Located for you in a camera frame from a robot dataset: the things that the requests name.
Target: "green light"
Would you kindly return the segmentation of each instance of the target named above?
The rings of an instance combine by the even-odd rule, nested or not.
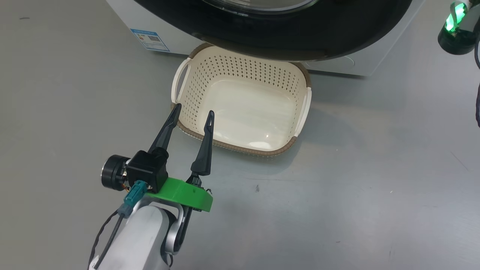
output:
[[[456,13],[456,23],[460,24],[462,21],[463,17],[465,17],[465,14],[467,13],[467,6],[465,4],[459,4],[458,6],[455,7],[455,13]],[[448,19],[445,23],[445,29],[450,32],[454,32],[456,29],[455,24],[453,21],[453,16],[450,14],[448,16]]]

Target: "washing machine door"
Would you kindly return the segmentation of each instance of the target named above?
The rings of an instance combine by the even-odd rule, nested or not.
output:
[[[411,0],[135,0],[178,29],[242,54],[326,60],[386,35]]]

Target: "basket handle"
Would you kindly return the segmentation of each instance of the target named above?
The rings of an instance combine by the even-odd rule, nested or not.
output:
[[[303,105],[300,111],[299,121],[297,123],[297,128],[295,129],[295,137],[298,137],[305,121],[307,120],[308,111],[310,110],[310,103],[312,102],[312,88],[307,87],[307,94],[303,99]]]
[[[173,77],[173,83],[172,83],[172,102],[173,103],[177,103],[177,101],[181,97],[181,94],[183,92],[183,88],[185,87],[185,81],[186,81],[186,78],[188,76],[188,70],[187,70],[187,73],[185,74],[185,77],[183,78],[183,82],[182,82],[182,85],[181,85],[181,88],[180,88],[179,96],[177,97],[177,89],[178,89],[178,85],[179,85],[179,82],[180,82],[180,75],[182,74],[183,70],[187,66],[189,66],[188,64],[190,63],[191,60],[192,59],[190,57],[185,59],[180,64],[179,68],[177,69],[177,72],[175,72],[175,77]]]

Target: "label sticker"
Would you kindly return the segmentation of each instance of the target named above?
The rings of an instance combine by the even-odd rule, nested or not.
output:
[[[146,49],[170,51],[162,39],[155,32],[130,29]]]

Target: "white basket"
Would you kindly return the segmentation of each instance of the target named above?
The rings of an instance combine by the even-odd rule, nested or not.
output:
[[[183,61],[172,85],[172,105],[182,104],[178,126],[185,133],[203,139],[207,113],[213,110],[215,145],[261,156],[278,155],[293,145],[311,96],[310,77],[301,64],[207,44]]]

